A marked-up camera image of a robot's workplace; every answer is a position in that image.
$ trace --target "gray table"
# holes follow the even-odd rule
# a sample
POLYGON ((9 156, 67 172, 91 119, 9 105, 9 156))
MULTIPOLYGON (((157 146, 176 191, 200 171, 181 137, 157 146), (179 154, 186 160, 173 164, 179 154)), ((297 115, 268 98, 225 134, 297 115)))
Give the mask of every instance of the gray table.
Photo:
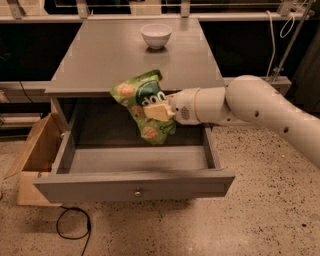
POLYGON ((221 170, 208 124, 178 126, 164 145, 140 138, 110 89, 153 69, 162 89, 224 86, 196 19, 85 21, 47 93, 67 131, 47 178, 35 185, 51 202, 186 199, 224 196, 234 173, 221 170), (160 51, 140 28, 165 23, 173 32, 160 51))
POLYGON ((163 90, 224 86, 197 19, 85 21, 46 92, 52 97, 101 95, 152 69, 163 90), (172 28, 162 50, 152 50, 140 29, 150 23, 172 28))

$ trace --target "snack bag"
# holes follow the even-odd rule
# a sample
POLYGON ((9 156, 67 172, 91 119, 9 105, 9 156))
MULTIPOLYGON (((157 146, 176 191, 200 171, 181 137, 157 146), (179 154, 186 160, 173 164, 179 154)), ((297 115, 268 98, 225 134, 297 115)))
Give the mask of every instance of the snack bag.
POLYGON ((152 70, 131 78, 110 91, 113 98, 128 109, 139 127, 141 137, 151 144, 163 144, 168 134, 173 135, 176 130, 173 118, 167 122, 149 119, 143 111, 143 106, 166 101, 166 96, 159 87, 161 80, 160 71, 152 70))

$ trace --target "white bowl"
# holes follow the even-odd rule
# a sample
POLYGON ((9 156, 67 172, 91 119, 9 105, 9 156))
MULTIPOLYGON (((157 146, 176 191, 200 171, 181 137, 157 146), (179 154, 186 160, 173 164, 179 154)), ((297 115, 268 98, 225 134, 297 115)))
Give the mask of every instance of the white bowl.
POLYGON ((141 28, 141 34, 152 49, 161 49, 169 41, 172 29, 165 24, 149 24, 141 28))

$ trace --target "open drawer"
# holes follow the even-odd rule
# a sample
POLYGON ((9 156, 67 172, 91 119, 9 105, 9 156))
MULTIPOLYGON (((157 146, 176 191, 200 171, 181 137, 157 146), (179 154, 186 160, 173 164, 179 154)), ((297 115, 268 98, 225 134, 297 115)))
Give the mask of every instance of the open drawer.
POLYGON ((165 144, 153 146, 111 97, 79 98, 68 111, 51 174, 34 183, 50 202, 224 196, 234 179, 219 166, 209 125, 178 125, 165 144))

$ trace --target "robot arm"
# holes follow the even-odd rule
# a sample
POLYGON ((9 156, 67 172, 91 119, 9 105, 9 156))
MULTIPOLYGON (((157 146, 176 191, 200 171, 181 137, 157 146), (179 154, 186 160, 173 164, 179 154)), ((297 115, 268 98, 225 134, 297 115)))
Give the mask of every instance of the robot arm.
POLYGON ((181 124, 249 122, 267 127, 320 169, 320 120, 258 77, 240 76, 226 88, 186 89, 175 94, 170 105, 181 124))

